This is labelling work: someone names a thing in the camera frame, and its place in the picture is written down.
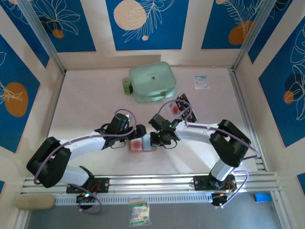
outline gray floor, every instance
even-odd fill
[[[145,229],[279,229],[273,203],[256,203],[241,193],[224,209],[212,204],[152,204]],[[80,213],[75,206],[33,211],[27,229],[129,229],[128,205],[104,205],[101,215]]]

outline green cylindrical container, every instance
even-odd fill
[[[124,93],[129,95],[132,93],[132,81],[130,78],[124,78],[122,80]]]

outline beige sponge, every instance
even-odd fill
[[[28,195],[17,199],[16,207],[20,210],[51,209],[55,203],[53,195]]]

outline small box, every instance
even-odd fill
[[[129,76],[138,103],[157,101],[175,94],[176,80],[167,62],[131,68]]]

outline white floor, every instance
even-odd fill
[[[153,129],[148,121],[160,106],[182,93],[186,93],[198,117],[197,123],[228,119],[247,134],[226,68],[173,67],[172,70],[177,80],[175,96],[146,104],[137,103],[133,95],[123,92],[122,79],[128,77],[129,69],[67,71],[49,136],[69,139],[86,135],[110,122],[119,108],[133,111],[138,123],[150,132]],[[208,76],[211,88],[195,90],[194,75]],[[169,114],[166,109],[162,112],[170,119]],[[209,173],[217,160],[211,145],[185,141],[178,142],[175,149],[159,147],[156,152],[131,153],[127,146],[108,148],[73,159],[69,165],[85,166],[95,175]],[[240,169],[257,171],[254,159],[245,161]]]

